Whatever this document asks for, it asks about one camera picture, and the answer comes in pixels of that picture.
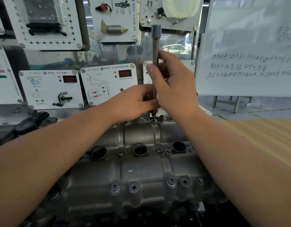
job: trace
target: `fingernail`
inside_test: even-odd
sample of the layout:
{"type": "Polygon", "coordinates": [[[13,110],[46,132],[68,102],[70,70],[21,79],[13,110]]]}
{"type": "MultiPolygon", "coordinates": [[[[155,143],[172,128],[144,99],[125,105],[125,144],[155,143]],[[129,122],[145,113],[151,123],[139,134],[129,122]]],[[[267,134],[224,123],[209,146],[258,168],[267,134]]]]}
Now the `fingernail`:
{"type": "Polygon", "coordinates": [[[153,71],[153,65],[152,65],[152,64],[147,64],[147,65],[146,65],[146,70],[147,70],[148,72],[152,72],[152,71],[153,71]]]}

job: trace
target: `t-handle wrench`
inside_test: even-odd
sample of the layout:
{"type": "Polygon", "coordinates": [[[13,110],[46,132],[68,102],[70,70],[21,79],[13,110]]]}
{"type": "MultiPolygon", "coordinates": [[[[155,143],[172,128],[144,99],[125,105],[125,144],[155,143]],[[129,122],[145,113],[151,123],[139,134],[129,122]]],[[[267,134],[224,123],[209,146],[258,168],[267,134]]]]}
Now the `t-handle wrench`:
{"type": "MultiPolygon", "coordinates": [[[[152,34],[152,39],[153,39],[153,65],[155,65],[156,67],[158,67],[158,60],[159,60],[159,42],[160,42],[160,38],[161,38],[161,30],[162,30],[162,26],[160,24],[155,24],[152,25],[151,28],[151,34],[152,34]]],[[[157,92],[156,92],[156,88],[153,85],[153,99],[157,98],[157,92]]],[[[156,110],[152,110],[152,121],[155,122],[156,119],[156,110]]]]}

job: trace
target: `person's right hand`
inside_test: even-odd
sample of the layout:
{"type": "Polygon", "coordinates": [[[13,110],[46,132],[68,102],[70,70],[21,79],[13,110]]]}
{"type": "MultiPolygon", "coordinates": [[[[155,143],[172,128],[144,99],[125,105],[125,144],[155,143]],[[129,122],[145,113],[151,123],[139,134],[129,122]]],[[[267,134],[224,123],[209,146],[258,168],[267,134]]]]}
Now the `person's right hand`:
{"type": "Polygon", "coordinates": [[[194,73],[174,54],[160,50],[159,58],[164,61],[158,65],[159,68],[153,64],[146,68],[156,87],[160,106],[173,119],[198,112],[194,73]]]}

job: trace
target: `wooden table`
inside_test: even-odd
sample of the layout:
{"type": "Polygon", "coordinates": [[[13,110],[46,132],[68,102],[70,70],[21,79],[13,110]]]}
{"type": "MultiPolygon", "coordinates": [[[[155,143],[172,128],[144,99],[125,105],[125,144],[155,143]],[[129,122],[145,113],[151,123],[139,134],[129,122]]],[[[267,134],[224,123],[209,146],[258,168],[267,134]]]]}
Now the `wooden table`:
{"type": "Polygon", "coordinates": [[[257,119],[221,122],[291,166],[291,119],[257,119]]]}

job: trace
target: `engine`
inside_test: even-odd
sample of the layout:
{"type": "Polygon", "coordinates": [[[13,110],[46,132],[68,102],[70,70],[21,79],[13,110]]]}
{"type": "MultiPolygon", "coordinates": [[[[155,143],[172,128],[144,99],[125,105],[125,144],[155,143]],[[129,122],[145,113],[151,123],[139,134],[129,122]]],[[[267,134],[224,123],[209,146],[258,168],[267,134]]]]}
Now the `engine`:
{"type": "Polygon", "coordinates": [[[174,217],[199,212],[203,201],[225,202],[185,134],[165,119],[152,122],[144,114],[108,129],[23,226],[42,226],[41,220],[52,218],[71,226],[95,226],[132,214],[174,217]]]}

